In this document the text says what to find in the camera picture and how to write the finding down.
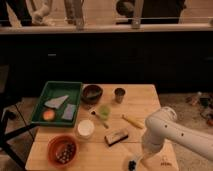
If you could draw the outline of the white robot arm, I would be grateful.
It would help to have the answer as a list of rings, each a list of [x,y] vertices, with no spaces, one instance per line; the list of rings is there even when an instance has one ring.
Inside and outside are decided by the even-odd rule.
[[[141,137],[143,160],[159,153],[168,139],[213,161],[213,135],[178,124],[177,114],[171,107],[153,112],[145,119],[145,126],[146,131]]]

